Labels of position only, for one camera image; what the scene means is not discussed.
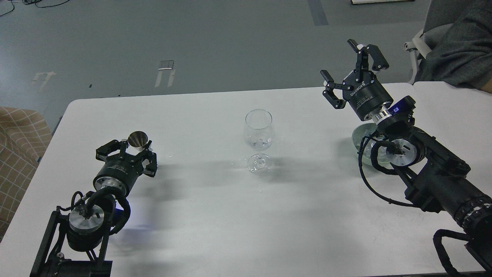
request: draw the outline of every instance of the black cable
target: black cable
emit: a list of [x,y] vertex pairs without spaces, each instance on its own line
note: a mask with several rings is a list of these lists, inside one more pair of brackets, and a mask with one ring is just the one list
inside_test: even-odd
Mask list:
[[23,0],[22,3],[24,3],[24,5],[32,5],[32,4],[36,4],[38,2],[41,2],[42,0]]
[[63,5],[63,4],[65,4],[65,3],[67,3],[68,1],[70,1],[70,0],[66,0],[65,2],[62,2],[62,3],[60,3],[60,4],[56,4],[56,5],[51,5],[51,6],[42,6],[42,7],[40,7],[40,6],[38,6],[38,5],[37,5],[37,4],[38,4],[39,2],[41,2],[41,1],[37,1],[37,2],[35,2],[35,3],[34,3],[34,5],[35,5],[36,7],[38,7],[38,8],[50,8],[50,7],[56,7],[56,6],[59,6],[59,5]]
[[362,181],[364,181],[364,184],[366,184],[366,186],[368,187],[368,189],[374,193],[377,197],[383,199],[384,201],[390,203],[390,204],[395,204],[395,205],[398,205],[398,206],[404,206],[404,207],[412,207],[412,208],[418,208],[417,206],[415,206],[414,204],[410,204],[410,203],[405,203],[405,202],[400,202],[400,201],[396,201],[396,200],[393,200],[391,198],[388,198],[388,197],[385,197],[381,194],[379,194],[378,192],[376,192],[372,187],[371,185],[369,184],[368,180],[366,179],[366,176],[364,175],[364,170],[362,169],[362,155],[364,153],[364,149],[366,148],[367,144],[369,143],[369,141],[372,139],[372,140],[375,140],[374,139],[374,136],[376,135],[376,132],[372,133],[371,136],[369,137],[363,137],[362,140],[361,140],[361,148],[359,149],[359,170],[361,172],[361,177],[362,177]]
[[72,195],[72,201],[70,202],[70,205],[71,205],[72,207],[74,207],[74,206],[75,206],[75,197],[76,197],[77,195],[79,195],[79,196],[80,196],[80,198],[83,198],[83,197],[84,197],[84,194],[83,194],[82,192],[80,192],[80,191],[76,191],[76,192]]
[[386,175],[398,175],[396,170],[387,169],[386,167],[381,166],[378,163],[377,156],[378,156],[379,149],[381,147],[386,147],[386,149],[391,149],[391,148],[396,148],[396,144],[387,140],[376,141],[376,143],[372,146],[372,149],[370,150],[370,162],[372,164],[372,167],[374,167],[376,170],[380,172],[383,172]]
[[7,13],[11,13],[12,11],[14,11],[14,10],[15,10],[14,2],[12,2],[12,1],[13,1],[13,0],[10,0],[10,3],[12,4],[12,9],[11,9],[10,11],[8,11],[8,12],[4,13],[3,15],[0,15],[0,16],[4,16],[5,14],[7,14]]
[[123,208],[123,215],[121,216],[121,219],[116,223],[115,227],[111,229],[109,232],[109,235],[116,234],[119,232],[123,226],[126,224],[126,222],[130,219],[130,214],[131,214],[131,209],[130,209],[130,204],[128,203],[128,200],[125,198],[123,192],[116,187],[105,187],[102,188],[94,194],[87,200],[86,204],[86,211],[85,214],[90,214],[92,212],[92,207],[94,206],[95,202],[99,199],[102,198],[106,195],[112,194],[120,206]]
[[[94,192],[92,192],[92,191],[87,192],[87,194],[86,194],[86,196],[87,196],[87,197],[86,197],[86,199],[87,199],[88,197],[90,197],[93,193],[94,193]],[[75,201],[75,196],[76,196],[76,195],[80,195],[80,197],[81,197],[81,198],[79,199],[79,201],[77,201],[77,202],[75,202],[75,203],[74,203],[74,201]],[[82,194],[82,192],[80,192],[80,191],[76,191],[76,192],[72,195],[72,201],[70,202],[71,206],[70,206],[70,207],[68,207],[68,208],[62,208],[61,206],[57,206],[57,210],[62,210],[62,211],[69,211],[69,210],[73,210],[73,208],[75,208],[75,206],[77,206],[77,205],[79,205],[79,204],[83,203],[84,201],[85,201],[85,200],[84,200],[84,195]]]
[[469,242],[471,240],[471,237],[467,234],[439,229],[435,232],[434,237],[432,238],[432,240],[434,241],[435,250],[437,251],[437,256],[439,257],[442,267],[444,267],[444,270],[446,270],[447,274],[449,274],[451,277],[465,276],[459,273],[451,264],[451,260],[449,259],[448,253],[446,252],[446,249],[442,245],[443,237],[448,237],[448,238],[457,239],[466,242]]

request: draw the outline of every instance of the chair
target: chair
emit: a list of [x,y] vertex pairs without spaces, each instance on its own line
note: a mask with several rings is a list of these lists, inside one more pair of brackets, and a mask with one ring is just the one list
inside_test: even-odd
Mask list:
[[427,10],[424,28],[412,39],[405,42],[405,50],[410,53],[412,77],[408,83],[415,82],[415,76],[422,59],[443,39],[452,24],[460,17],[461,12],[474,0],[432,0]]
[[0,107],[0,242],[51,138],[38,112]]

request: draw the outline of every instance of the plaid fabric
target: plaid fabric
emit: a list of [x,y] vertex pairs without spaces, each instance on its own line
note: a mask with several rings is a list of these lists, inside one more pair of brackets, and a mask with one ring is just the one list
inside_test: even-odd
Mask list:
[[38,112],[0,107],[0,242],[51,137]]

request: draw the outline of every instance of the robotic arm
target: robotic arm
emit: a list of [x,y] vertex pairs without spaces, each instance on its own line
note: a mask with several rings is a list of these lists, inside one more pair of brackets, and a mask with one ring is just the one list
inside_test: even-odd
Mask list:
[[[412,204],[376,194],[390,204],[417,207],[422,211],[448,212],[466,234],[439,230],[434,235],[434,244],[446,272],[461,276],[449,261],[441,243],[442,237],[468,241],[466,249],[488,274],[492,274],[492,199],[466,180],[470,166],[465,161],[441,145],[435,137],[414,126],[412,115],[415,101],[410,96],[391,106],[393,99],[374,72],[369,70],[369,55],[374,60],[372,70],[388,68],[379,48],[357,44],[352,39],[348,43],[357,53],[356,67],[342,84],[336,84],[330,74],[322,70],[321,75],[326,81],[323,96],[335,109],[344,108],[349,102],[360,120],[372,119],[377,125],[376,132],[361,142],[363,147],[359,154],[359,166],[364,182],[376,193],[364,177],[362,152],[370,139],[383,135],[385,140],[376,142],[371,150],[372,165],[385,174],[398,175],[407,186],[405,198]],[[338,99],[333,89],[341,89],[343,99]],[[386,147],[386,155],[393,169],[378,164],[380,147]],[[427,163],[419,173],[409,168],[424,158]]]
[[[128,140],[112,140],[96,150],[96,159],[104,162],[93,181],[96,191],[86,195],[78,191],[73,195],[70,207],[57,206],[52,212],[31,277],[110,276],[112,261],[104,258],[109,236],[119,232],[130,218],[126,197],[139,176],[154,177],[157,171],[157,156],[150,148],[151,143],[145,133],[137,131],[130,134]],[[126,153],[128,144],[140,152],[135,156]],[[81,198],[75,202],[77,195]],[[123,210],[116,208],[116,202]],[[59,236],[48,253],[57,226]],[[89,261],[65,259],[61,248],[65,237],[70,248],[85,252]],[[101,246],[96,256],[94,249],[98,245]]]

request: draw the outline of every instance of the gray chair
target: gray chair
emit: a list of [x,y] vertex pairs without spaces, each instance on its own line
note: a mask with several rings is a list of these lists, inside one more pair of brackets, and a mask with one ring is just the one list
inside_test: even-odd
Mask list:
[[452,24],[460,17],[474,0],[432,0],[427,10],[424,28],[412,39],[405,42],[405,50],[410,53],[412,77],[408,83],[415,82],[420,61],[443,39]]

